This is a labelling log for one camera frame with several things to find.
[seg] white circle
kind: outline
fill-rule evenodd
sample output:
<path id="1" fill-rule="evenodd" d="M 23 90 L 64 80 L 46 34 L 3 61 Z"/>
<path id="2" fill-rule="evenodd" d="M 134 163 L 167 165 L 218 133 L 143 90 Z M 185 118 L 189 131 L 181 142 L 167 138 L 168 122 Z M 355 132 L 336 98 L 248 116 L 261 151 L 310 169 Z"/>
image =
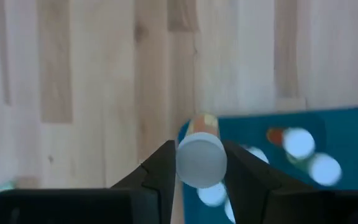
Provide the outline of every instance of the white circle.
<path id="1" fill-rule="evenodd" d="M 176 163 L 177 174 L 184 183 L 203 189 L 223 180 L 227 155 L 218 137 L 209 133 L 194 133 L 179 144 Z"/>
<path id="2" fill-rule="evenodd" d="M 318 153 L 309 164 L 309 175 L 323 186 L 332 186 L 342 177 L 342 169 L 338 161 L 331 156 Z"/>
<path id="3" fill-rule="evenodd" d="M 306 159 L 314 153 L 313 136 L 303 128 L 290 128 L 284 131 L 283 147 L 295 159 Z"/>
<path id="4" fill-rule="evenodd" d="M 248 149 L 250 153 L 252 153 L 254 156 L 258 157 L 259 159 L 262 159 L 264 162 L 269 163 L 269 160 L 267 159 L 264 152 L 256 147 L 251 147 Z"/>
<path id="5" fill-rule="evenodd" d="M 231 203 L 229 200 L 226 201 L 226 204 L 224 205 L 224 213 L 229 218 L 229 220 L 233 223 L 236 223 L 236 219 L 234 218 L 233 209 L 231 208 Z"/>
<path id="6" fill-rule="evenodd" d="M 206 189 L 197 189 L 200 200 L 209 207 L 220 206 L 226 199 L 226 189 L 222 183 L 218 183 Z"/>

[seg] orange object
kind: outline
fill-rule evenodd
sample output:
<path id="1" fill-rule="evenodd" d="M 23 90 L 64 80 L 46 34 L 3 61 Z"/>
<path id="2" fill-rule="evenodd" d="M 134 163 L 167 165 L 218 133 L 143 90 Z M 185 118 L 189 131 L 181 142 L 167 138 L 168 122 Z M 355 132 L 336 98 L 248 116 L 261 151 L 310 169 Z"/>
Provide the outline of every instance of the orange object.
<path id="1" fill-rule="evenodd" d="M 267 131 L 267 140 L 276 146 L 283 146 L 284 128 L 270 128 Z"/>
<path id="2" fill-rule="evenodd" d="M 190 121 L 186 136 L 194 133 L 210 133 L 219 138 L 218 118 L 210 114 L 196 115 Z"/>

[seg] blue tray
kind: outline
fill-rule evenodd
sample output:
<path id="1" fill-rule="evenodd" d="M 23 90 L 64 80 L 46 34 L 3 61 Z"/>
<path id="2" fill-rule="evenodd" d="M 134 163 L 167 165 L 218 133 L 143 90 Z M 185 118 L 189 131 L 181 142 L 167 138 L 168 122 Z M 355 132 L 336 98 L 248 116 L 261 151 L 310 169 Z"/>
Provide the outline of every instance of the blue tray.
<path id="1" fill-rule="evenodd" d="M 188 123 L 178 135 L 185 137 Z M 323 187 L 308 175 L 290 164 L 284 151 L 270 144 L 266 132 L 271 127 L 302 127 L 316 141 L 316 151 L 333 156 L 342 167 L 342 179 L 335 189 L 358 190 L 358 108 L 346 110 L 309 111 L 292 114 L 275 114 L 250 117 L 219 118 L 222 140 L 255 146 L 265 153 L 271 166 L 319 189 Z M 224 213 L 224 205 L 207 207 L 198 198 L 196 189 L 183 184 L 183 201 L 186 224 L 219 223 L 230 224 Z"/>

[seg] green object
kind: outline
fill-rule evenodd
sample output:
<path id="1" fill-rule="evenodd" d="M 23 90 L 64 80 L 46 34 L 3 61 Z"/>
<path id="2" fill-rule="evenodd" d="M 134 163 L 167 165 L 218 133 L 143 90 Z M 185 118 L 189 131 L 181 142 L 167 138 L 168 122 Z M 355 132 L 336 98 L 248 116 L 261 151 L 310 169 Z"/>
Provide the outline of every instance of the green object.
<path id="1" fill-rule="evenodd" d="M 6 183 L 0 184 L 0 192 L 4 191 L 4 190 L 12 190 L 15 189 L 16 187 L 16 183 L 14 180 L 12 181 L 8 181 Z"/>
<path id="2" fill-rule="evenodd" d="M 316 154 L 313 154 L 310 157 L 307 157 L 306 159 L 295 159 L 293 156 L 289 155 L 288 153 L 286 153 L 286 155 L 289 163 L 293 164 L 294 167 L 298 168 L 299 170 L 307 174 L 309 172 L 310 162 L 314 159 Z"/>

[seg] wooden surface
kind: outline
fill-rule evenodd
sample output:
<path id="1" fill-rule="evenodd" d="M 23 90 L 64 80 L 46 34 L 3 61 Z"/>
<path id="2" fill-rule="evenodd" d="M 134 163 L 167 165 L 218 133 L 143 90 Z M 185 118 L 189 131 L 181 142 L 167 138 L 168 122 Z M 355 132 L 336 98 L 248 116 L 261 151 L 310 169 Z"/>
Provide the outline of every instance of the wooden surface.
<path id="1" fill-rule="evenodd" d="M 0 0 L 0 184 L 108 187 L 195 113 L 352 105 L 358 1 Z"/>

